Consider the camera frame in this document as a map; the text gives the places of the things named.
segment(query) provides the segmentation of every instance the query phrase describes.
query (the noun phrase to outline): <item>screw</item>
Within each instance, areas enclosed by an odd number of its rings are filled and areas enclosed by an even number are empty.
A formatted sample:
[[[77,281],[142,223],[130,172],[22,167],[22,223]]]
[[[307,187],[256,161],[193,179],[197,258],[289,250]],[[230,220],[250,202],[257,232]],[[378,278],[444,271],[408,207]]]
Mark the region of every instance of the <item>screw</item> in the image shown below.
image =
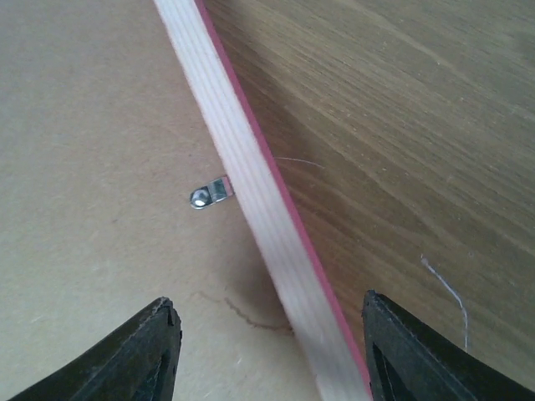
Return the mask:
[[[210,193],[205,188],[200,188],[191,194],[190,203],[196,209],[208,206],[210,203]]]

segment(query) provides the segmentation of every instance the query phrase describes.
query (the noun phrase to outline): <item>pink edge banding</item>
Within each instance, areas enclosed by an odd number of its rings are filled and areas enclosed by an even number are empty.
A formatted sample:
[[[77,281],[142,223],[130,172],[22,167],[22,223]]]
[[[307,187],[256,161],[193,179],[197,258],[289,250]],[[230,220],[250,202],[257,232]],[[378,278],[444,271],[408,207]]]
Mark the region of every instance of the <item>pink edge banding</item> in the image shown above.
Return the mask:
[[[195,0],[195,3],[199,10],[199,14],[201,15],[202,20],[206,26],[206,30],[208,31],[210,35],[211,41],[217,50],[219,59],[222,61],[223,66],[225,67],[227,76],[232,83],[232,87],[234,88],[234,92],[236,93],[240,101],[240,104],[242,105],[243,111],[245,112],[245,115],[247,116],[247,120],[252,127],[252,131],[255,134],[258,145],[264,156],[264,159],[266,160],[267,165],[269,166],[269,169],[273,175],[273,178],[277,182],[278,189],[281,193],[281,196],[284,199],[284,204],[286,205],[286,208],[288,209],[288,212],[290,216],[292,217],[293,224],[299,233],[301,242],[303,243],[304,248],[307,250],[308,257],[310,258],[314,266],[316,277],[318,278],[321,284],[321,287],[324,290],[325,296],[329,300],[329,304],[331,306],[333,314],[336,317],[336,321],[338,322],[338,325],[344,335],[345,342],[348,345],[349,351],[351,352],[354,361],[357,363],[357,366],[359,367],[359,371],[362,374],[362,379],[364,380],[364,383],[369,383],[369,372],[368,372],[366,363],[364,362],[364,359],[362,358],[362,354],[360,353],[360,350],[357,347],[357,344],[353,338],[353,334],[351,333],[351,330],[349,329],[349,324],[345,320],[344,314],[342,313],[342,308],[340,307],[339,302],[336,299],[336,296],[334,295],[333,288],[329,284],[329,280],[327,279],[325,270],[323,269],[321,262],[319,261],[318,254],[314,250],[312,242],[310,241],[310,238],[308,237],[308,234],[304,228],[303,221],[301,220],[301,217],[299,217],[298,210],[295,207],[295,204],[293,203],[293,200],[292,200],[292,197],[290,196],[288,188],[284,184],[283,177],[280,173],[280,170],[277,167],[277,164],[275,162],[275,159],[273,158],[271,150],[269,149],[268,143],[264,135],[262,134],[260,125],[258,125],[257,119],[255,118],[254,113],[251,110],[251,106],[247,102],[245,93],[243,92],[242,86],[240,85],[240,82],[236,76],[236,73],[234,72],[234,68],[231,65],[230,59],[227,57],[227,53],[225,52],[221,39],[219,39],[219,36],[217,35],[214,24],[210,18],[210,15],[208,14],[208,10],[206,9],[206,6],[204,5],[204,2],[202,0]],[[366,388],[368,389],[368,393],[371,396],[371,390],[369,386],[366,386]]]

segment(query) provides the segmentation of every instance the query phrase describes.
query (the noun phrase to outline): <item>metal clip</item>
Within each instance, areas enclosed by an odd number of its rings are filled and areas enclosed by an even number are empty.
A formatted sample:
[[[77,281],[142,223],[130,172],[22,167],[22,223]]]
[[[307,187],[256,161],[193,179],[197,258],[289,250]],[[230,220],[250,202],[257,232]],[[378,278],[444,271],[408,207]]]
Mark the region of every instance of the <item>metal clip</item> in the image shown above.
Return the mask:
[[[231,181],[225,175],[210,184],[194,190],[190,196],[190,203],[194,209],[204,209],[209,205],[224,201],[234,195]]]

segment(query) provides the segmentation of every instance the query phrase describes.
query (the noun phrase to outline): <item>mdf board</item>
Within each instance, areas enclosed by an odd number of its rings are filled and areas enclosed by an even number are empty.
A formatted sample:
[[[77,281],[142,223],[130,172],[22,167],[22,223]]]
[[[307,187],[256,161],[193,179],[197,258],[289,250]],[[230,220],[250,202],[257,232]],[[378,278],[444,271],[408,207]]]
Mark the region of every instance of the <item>mdf board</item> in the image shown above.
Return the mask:
[[[360,345],[374,288],[535,388],[532,2],[207,6]]]
[[[0,398],[159,296],[184,339],[176,399],[318,399],[150,1],[0,5]]]

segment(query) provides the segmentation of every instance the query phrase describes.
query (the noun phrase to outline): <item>wooden plank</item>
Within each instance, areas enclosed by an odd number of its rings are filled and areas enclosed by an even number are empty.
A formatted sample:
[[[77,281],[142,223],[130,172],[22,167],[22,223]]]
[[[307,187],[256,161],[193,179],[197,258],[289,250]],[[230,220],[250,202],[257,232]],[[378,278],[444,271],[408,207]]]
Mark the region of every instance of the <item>wooden plank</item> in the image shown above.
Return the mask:
[[[369,399],[364,361],[206,9],[155,3],[322,398]]]

